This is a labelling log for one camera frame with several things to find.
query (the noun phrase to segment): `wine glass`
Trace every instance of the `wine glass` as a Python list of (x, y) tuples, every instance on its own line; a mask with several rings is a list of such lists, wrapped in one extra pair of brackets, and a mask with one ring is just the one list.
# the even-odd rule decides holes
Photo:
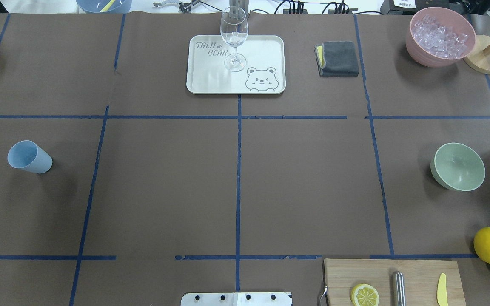
[(224, 66), (232, 72), (243, 70), (247, 64), (243, 54), (237, 53), (237, 46), (245, 42), (248, 34), (249, 25), (245, 11), (239, 6), (226, 8), (220, 18), (220, 35), (225, 43), (234, 48), (233, 54), (224, 59)]

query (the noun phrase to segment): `light blue plastic cup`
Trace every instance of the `light blue plastic cup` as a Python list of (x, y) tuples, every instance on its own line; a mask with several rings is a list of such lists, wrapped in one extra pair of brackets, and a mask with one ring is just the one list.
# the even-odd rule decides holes
[[(77, 0), (77, 4), (85, 12), (89, 13), (101, 13), (101, 9), (109, 3), (109, 0)], [(105, 13), (126, 14), (130, 12), (132, 7), (132, 0), (116, 0), (108, 11)]]
[(485, 165), (480, 156), (461, 143), (442, 145), (430, 162), (438, 183), (449, 190), (472, 191), (485, 179)]
[(7, 161), (12, 168), (37, 174), (52, 167), (52, 157), (33, 141), (21, 141), (10, 148)]

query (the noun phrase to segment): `bowl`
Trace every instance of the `bowl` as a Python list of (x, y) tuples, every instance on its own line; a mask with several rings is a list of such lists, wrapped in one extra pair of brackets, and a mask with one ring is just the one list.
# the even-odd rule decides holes
[(113, 6), (108, 11), (100, 12), (101, 9), (109, 3), (109, 0), (77, 0), (77, 4), (82, 10), (88, 13), (116, 13), (126, 14), (130, 12), (132, 0), (115, 0)]
[[(422, 48), (416, 39), (412, 36), (412, 28), (414, 24), (420, 21), (425, 15), (434, 16), (436, 20), (442, 26), (453, 27), (453, 32), (460, 34), (464, 33), (468, 35), (468, 40), (464, 43), (467, 47), (466, 51), (459, 58), (442, 58), (435, 56), (434, 54), (428, 53), (427, 50)], [(472, 25), (459, 13), (449, 10), (447, 8), (439, 8), (437, 6), (432, 6), (430, 8), (424, 8), (418, 11), (410, 21), (410, 26), (406, 33), (406, 49), (410, 53), (410, 56), (419, 64), (427, 67), (443, 67), (457, 62), (465, 58), (472, 52), (476, 43), (476, 32)]]
[(485, 166), (480, 156), (461, 143), (446, 143), (434, 154), (430, 171), (449, 190), (472, 191), (482, 185)]

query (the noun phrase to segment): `glass base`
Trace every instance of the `glass base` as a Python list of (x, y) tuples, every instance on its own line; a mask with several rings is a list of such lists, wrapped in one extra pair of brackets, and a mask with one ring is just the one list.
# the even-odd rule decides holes
[(224, 66), (232, 72), (243, 70), (247, 65), (247, 60), (243, 54), (230, 54), (224, 59)]

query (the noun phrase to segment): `lemon slice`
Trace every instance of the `lemon slice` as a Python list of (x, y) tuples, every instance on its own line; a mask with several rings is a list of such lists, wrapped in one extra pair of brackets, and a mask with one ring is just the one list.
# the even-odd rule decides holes
[(379, 294), (374, 287), (367, 283), (359, 283), (351, 291), (350, 300), (354, 306), (377, 306)]

